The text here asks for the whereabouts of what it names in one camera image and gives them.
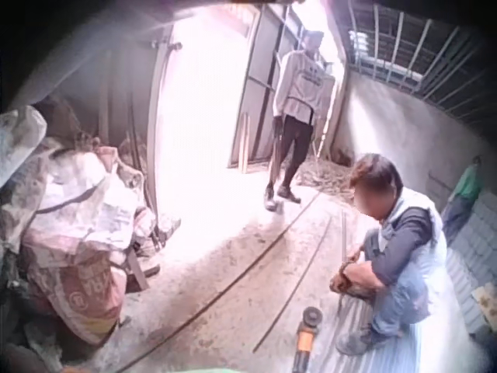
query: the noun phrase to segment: glove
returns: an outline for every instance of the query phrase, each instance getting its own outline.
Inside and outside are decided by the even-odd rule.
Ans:
[[[352,286],[352,283],[340,273],[337,273],[329,283],[329,290],[334,293],[344,293]]]
[[[273,117],[273,133],[279,136],[283,132],[283,116],[277,115]]]

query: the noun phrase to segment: ceiling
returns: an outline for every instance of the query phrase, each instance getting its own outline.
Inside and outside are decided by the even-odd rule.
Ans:
[[[481,33],[371,0],[330,4],[352,70],[434,105],[497,143],[497,79]]]

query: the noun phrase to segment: construction site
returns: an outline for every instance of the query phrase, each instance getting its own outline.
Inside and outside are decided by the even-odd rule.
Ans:
[[[497,85],[474,28],[367,0],[124,0],[72,16],[56,44],[33,26],[29,63],[2,61],[0,371],[497,369]],[[300,203],[268,211],[275,91],[309,31],[325,114],[291,184]],[[482,187],[447,243],[441,306],[347,356],[337,340],[376,312],[330,291],[380,227],[350,185],[367,153],[442,218],[475,157]]]

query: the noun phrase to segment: dark long-sleeve shirt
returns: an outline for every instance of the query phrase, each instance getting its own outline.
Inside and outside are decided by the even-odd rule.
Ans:
[[[397,282],[412,252],[433,236],[429,212],[419,207],[406,210],[393,222],[393,228],[394,235],[385,250],[371,260],[374,274],[385,286]]]

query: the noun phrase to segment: standing man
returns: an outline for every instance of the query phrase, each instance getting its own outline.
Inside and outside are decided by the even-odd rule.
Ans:
[[[481,192],[481,157],[473,158],[473,164],[468,166],[459,179],[456,188],[449,197],[449,202],[443,211],[443,232],[447,245],[452,244],[457,233],[464,227],[471,216],[471,209]]]
[[[313,133],[313,120],[322,115],[325,71],[316,61],[324,33],[307,31],[304,35],[304,49],[292,51],[283,57],[280,80],[273,104],[273,159],[269,166],[269,183],[266,187],[264,205],[269,211],[276,210],[274,183],[280,173],[281,162],[294,143],[294,153],[278,196],[299,204],[290,183],[299,166],[307,157]]]
[[[330,284],[332,291],[374,303],[370,324],[341,336],[336,344],[342,354],[360,355],[433,313],[443,290],[447,244],[435,204],[406,188],[382,155],[360,159],[350,186],[357,208],[381,224],[367,233]],[[361,252],[366,260],[357,263]]]

